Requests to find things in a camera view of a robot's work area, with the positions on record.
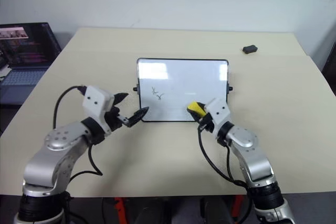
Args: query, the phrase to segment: white wall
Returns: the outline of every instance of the white wall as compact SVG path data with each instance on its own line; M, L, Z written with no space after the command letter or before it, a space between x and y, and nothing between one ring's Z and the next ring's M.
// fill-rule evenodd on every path
M0 0L0 23L41 21L63 46L80 26L292 31L321 68L336 40L336 0Z

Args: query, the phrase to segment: black eraser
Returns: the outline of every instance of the black eraser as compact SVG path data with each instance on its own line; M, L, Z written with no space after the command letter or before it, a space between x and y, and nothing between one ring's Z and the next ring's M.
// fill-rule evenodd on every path
M251 52L256 52L258 48L255 45L251 45L248 47L243 47L243 52L246 54L250 54Z

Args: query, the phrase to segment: laptop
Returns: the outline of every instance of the laptop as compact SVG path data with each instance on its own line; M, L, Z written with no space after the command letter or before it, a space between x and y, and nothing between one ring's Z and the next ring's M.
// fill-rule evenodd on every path
M0 104L23 104L60 52L48 23L0 25L0 55L12 69L0 82Z

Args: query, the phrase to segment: floor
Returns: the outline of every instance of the floor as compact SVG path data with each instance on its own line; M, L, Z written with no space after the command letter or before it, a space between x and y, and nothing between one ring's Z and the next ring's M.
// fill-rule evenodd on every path
M17 109L0 110L0 134L6 129L14 117ZM204 220L199 210L200 196L171 197L172 224L202 224ZM305 224L334 224L336 223L336 192L314 194L287 194L288 200L297 223ZM226 197L228 206L230 197ZM13 223L13 217L19 206L19 196L0 195L0 223ZM125 201L129 224L135 223L138 213L152 198L128 198ZM102 208L106 223L119 223L118 213L113 207L113 198L75 198L70 203L71 211L83 216L89 223L103 224ZM78 219L72 219L72 223L84 223ZM259 223L253 211L244 224Z

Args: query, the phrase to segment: laptop keyboard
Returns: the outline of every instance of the laptop keyboard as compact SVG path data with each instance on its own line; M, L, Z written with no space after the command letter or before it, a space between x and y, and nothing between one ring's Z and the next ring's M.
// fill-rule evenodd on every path
M1 85L36 85L45 71L11 71Z

